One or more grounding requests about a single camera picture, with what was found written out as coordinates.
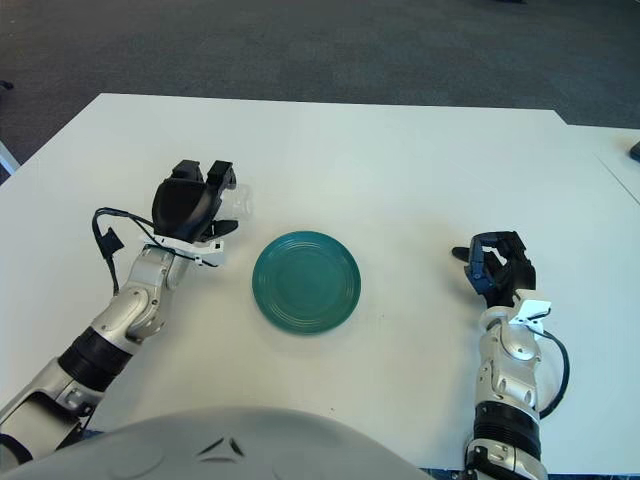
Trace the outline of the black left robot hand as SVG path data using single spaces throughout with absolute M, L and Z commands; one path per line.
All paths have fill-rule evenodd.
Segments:
M 237 186 L 231 162 L 217 160 L 203 176 L 199 163 L 182 160 L 156 190 L 154 233 L 189 244 L 205 243 L 234 232 L 239 222 L 216 220 L 223 193 Z

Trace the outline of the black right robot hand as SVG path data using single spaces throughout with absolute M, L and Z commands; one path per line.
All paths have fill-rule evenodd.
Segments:
M 451 250 L 454 258 L 466 263 L 464 273 L 488 308 L 513 307 L 518 289 L 536 289 L 536 271 L 525 252 L 515 231 L 480 233 L 468 247 Z

